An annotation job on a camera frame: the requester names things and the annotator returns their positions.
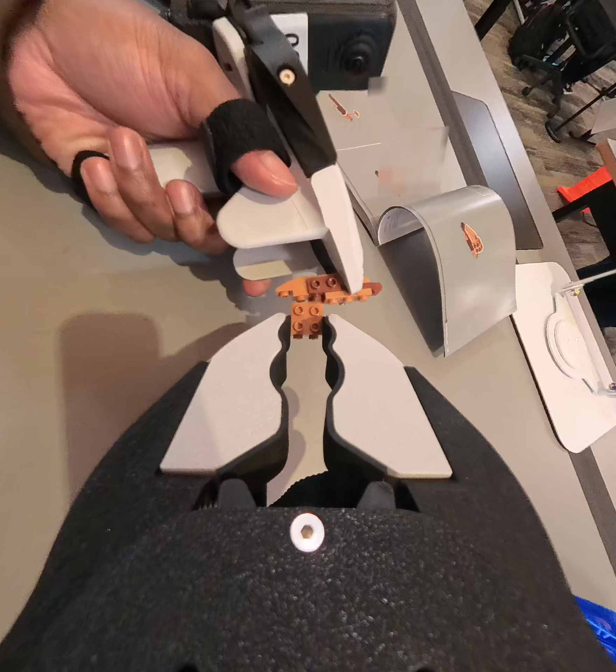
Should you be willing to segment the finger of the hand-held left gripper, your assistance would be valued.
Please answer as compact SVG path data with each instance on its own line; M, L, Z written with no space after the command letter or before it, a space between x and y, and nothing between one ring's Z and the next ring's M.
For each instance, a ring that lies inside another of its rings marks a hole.
M243 280L335 272L323 244L328 229L313 196L298 191L276 198L242 188L221 208L216 224L235 249L234 269Z
M317 198L327 233L322 241L329 260L350 294L363 289L363 246L350 195L335 163L315 172L309 179Z

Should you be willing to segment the orange brown square brick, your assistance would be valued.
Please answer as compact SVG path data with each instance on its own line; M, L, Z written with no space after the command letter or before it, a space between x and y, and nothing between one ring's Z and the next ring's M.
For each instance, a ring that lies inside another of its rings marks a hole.
M322 336L322 302L294 302L290 317L290 329L294 340L303 338L316 340Z

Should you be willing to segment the brick instruction booklet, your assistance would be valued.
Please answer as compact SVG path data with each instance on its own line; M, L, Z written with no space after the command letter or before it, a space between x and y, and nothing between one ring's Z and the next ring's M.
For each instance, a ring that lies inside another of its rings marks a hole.
M430 351L453 355L509 318L512 217L413 1L402 1L368 91L328 91L319 103L356 214Z

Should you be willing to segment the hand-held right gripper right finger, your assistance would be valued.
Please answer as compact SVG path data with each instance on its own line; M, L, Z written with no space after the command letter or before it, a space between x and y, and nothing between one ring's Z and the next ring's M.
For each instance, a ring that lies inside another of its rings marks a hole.
M443 480L453 470L402 362L341 316L324 321L330 369L325 428L346 458L395 479Z

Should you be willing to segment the curled grey instruction booklet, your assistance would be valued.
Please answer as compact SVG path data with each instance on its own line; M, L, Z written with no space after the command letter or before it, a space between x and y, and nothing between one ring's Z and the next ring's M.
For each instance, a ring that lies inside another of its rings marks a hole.
M483 172L485 186L501 197L512 218L516 249L541 249L543 243L537 225L488 106L463 93L454 91L453 97Z

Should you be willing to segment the black office chair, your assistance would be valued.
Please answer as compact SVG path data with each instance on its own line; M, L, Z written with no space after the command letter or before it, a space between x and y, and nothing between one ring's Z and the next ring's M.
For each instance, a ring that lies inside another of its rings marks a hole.
M616 1L542 1L516 30L507 51L518 70L545 73L522 95L551 85L553 106L545 128L558 143L562 124L554 120L564 94L616 60Z

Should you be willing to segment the red-orange floor object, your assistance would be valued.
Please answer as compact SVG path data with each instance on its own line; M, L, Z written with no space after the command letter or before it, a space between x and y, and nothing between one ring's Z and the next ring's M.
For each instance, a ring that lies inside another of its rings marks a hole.
M611 181L608 168L603 166L570 187L557 187L556 192L565 204L571 204Z

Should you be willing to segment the grey desk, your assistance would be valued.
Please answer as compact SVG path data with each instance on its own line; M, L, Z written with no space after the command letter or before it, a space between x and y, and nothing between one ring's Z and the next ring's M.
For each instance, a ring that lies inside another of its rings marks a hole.
M79 211L0 186L0 438L27 486L37 440L67 448L71 505L0 643L0 671L616 671L511 466L570 460L510 318L432 362L362 226L383 291L335 308L391 351L453 470L396 479L326 429L323 344L287 351L288 454L274 478L171 475L160 464L207 363L277 313L244 307L231 256L157 277L84 269L103 253ZM235 324L243 310L257 313Z

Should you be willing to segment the brown brick assembly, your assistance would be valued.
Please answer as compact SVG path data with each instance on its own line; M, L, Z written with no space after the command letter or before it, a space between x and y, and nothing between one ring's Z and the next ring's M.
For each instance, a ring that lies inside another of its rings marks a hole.
M276 289L279 298L294 302L312 302L327 305L344 305L365 302L382 292L382 284L364 279L363 287L355 293L347 290L338 273L302 276L281 284Z

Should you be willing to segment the person's left hand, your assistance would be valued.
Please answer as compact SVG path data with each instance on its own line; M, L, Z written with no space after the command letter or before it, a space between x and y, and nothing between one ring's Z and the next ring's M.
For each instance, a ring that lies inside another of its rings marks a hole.
M137 243L228 249L195 186L161 185L147 142L196 136L239 98L214 56L137 1L44 1L12 38L8 79L44 154L70 173L77 154L92 208Z

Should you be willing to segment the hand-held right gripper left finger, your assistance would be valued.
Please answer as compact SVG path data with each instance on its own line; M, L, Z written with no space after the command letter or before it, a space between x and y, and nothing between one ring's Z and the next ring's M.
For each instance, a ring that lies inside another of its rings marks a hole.
M274 478L288 454L290 318L277 313L206 364L161 461L164 474Z

